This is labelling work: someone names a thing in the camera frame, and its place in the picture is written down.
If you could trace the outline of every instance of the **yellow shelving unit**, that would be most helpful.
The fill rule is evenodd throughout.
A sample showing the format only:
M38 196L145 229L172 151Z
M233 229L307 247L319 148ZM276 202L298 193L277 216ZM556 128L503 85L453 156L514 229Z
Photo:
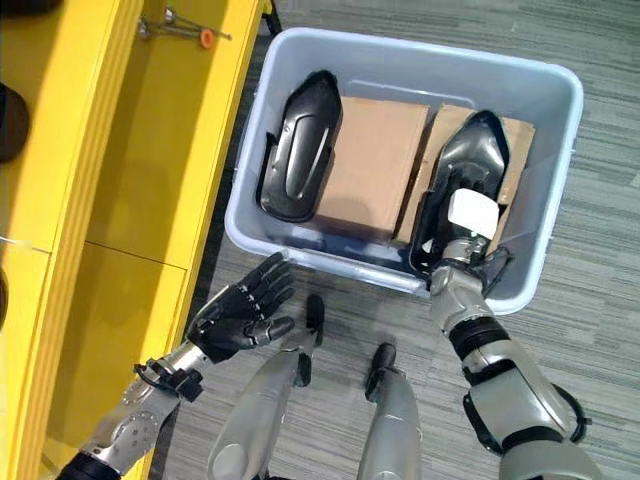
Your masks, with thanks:
M162 0L66 0L3 20L2 81L27 100L32 128L21 157L0 167L0 227L36 247L0 252L3 478L55 476L132 363L180 341L265 3L169 3L232 40L204 50L137 38L140 15L159 20ZM127 478L146 478L148 463Z

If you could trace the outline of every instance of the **plastic storage bin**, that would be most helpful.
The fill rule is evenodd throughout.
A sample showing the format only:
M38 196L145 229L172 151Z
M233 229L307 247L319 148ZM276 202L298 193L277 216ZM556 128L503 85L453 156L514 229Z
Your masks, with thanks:
M342 95L430 105L487 108L536 128L501 243L515 255L488 298L496 314L533 298L564 188L582 113L582 85L564 67L542 62L349 33L291 29L269 48L238 159L225 226L238 247L268 255L289 247L312 267L426 295L402 250L294 225L268 216L255 190L266 133L277 132L289 94L313 71L333 72Z

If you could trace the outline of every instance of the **cardboard piece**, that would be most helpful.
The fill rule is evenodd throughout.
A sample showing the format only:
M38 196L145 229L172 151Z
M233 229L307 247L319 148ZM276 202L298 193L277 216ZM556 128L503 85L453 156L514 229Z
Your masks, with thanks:
M411 187L411 191L408 193L404 215L399 219L399 227L395 235L396 241L401 243L409 243L411 241L418 204L420 203L422 194L431 183L431 176L440 151L473 112L473 110L468 108L456 107L454 105L442 105L440 110L438 110L431 127L431 132L429 133L418 174ZM520 120L502 118L502 122L505 127L507 140L509 141L511 159L498 195L498 203L503 207L503 212L498 222L496 234L489 245L489 252L497 247L500 237L502 236L511 202L513 202L516 189L520 183L520 176L524 170L529 148L531 147L535 133L533 125Z
M427 113L425 105L343 97L333 167L312 221L351 236L389 239Z

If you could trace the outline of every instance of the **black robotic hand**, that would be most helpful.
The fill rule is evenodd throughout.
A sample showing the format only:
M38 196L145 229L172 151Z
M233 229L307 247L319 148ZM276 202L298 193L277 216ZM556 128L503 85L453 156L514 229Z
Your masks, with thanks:
M284 256L270 256L209 300L193 319L187 338L214 363L231 358L238 350L267 345L294 327L291 317L270 319L293 295L292 282Z

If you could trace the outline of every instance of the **robot leg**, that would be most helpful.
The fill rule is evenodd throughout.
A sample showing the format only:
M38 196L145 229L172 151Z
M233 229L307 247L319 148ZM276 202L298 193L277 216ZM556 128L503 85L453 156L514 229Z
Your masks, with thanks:
M367 399L377 403L362 454L358 480L420 480L420 419L416 398L404 375L393 367L395 348L378 347L369 374Z
M317 296L307 303L309 330L291 336L245 388L216 440L207 480L264 480L292 386L311 379L311 355L322 338L324 306Z

